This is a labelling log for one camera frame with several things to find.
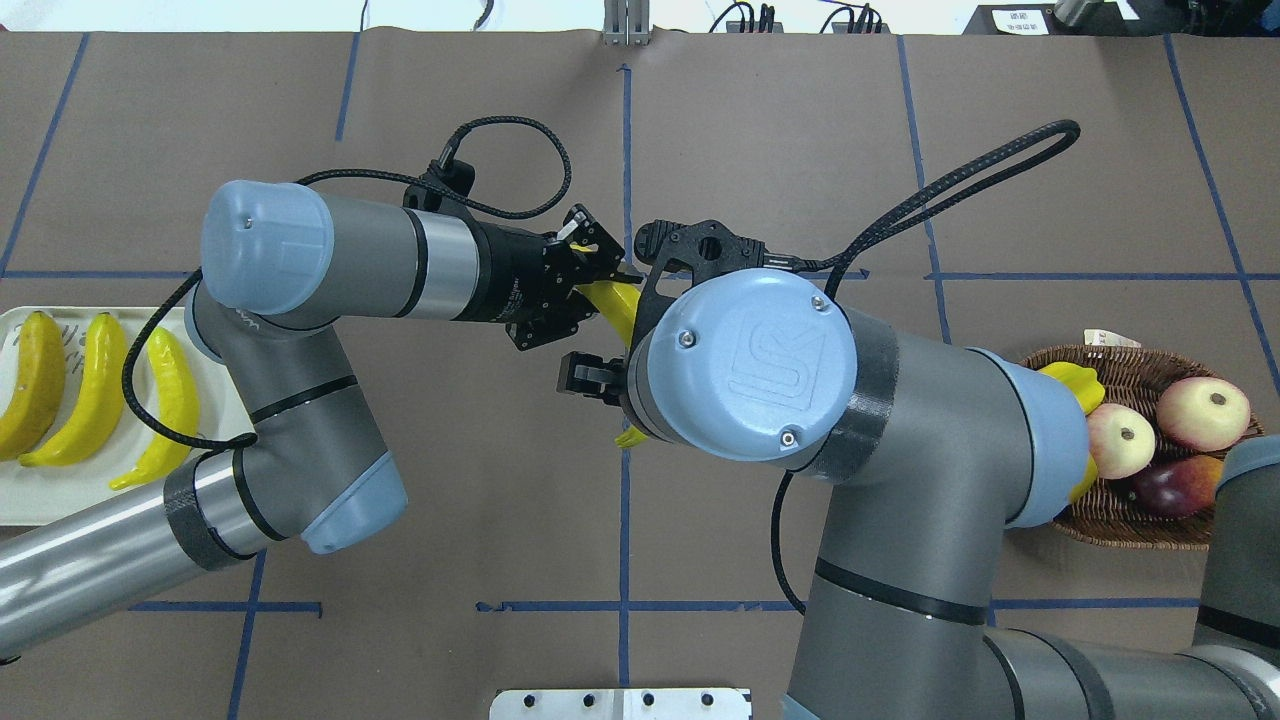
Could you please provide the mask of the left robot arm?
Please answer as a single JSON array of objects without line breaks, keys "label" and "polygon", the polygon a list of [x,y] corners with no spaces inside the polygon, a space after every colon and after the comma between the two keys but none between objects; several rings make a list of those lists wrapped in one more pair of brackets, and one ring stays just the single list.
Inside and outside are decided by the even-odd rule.
[{"label": "left robot arm", "polygon": [[518,348],[573,334],[582,287],[628,282],[582,206],[559,231],[477,220],[447,190],[396,206],[303,184],[212,196],[202,277],[182,290],[193,343],[229,373],[253,428],[147,483],[3,543],[3,659],[300,537],[332,553],[407,497],[334,329],[342,316],[504,325]]}]

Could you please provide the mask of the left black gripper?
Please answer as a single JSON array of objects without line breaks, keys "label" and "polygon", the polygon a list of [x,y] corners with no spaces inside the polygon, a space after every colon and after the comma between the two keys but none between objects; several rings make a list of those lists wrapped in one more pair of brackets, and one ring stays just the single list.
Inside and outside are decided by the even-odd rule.
[{"label": "left black gripper", "polygon": [[[582,205],[575,204],[554,236],[477,222],[479,275],[470,320],[500,324],[518,351],[576,334],[596,314],[573,281],[628,281],[625,250]],[[558,392],[621,405],[625,360],[568,352]]]}]

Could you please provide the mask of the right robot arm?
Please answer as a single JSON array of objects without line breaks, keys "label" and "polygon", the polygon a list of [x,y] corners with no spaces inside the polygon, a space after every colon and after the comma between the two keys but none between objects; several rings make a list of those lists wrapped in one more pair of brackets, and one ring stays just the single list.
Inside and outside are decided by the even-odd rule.
[{"label": "right robot arm", "polygon": [[904,334],[809,281],[732,272],[659,297],[628,356],[571,354],[559,389],[646,436],[832,484],[785,719],[1275,719],[1277,438],[1230,451],[1192,647],[989,629],[1009,528],[1083,479],[1060,382]]}]

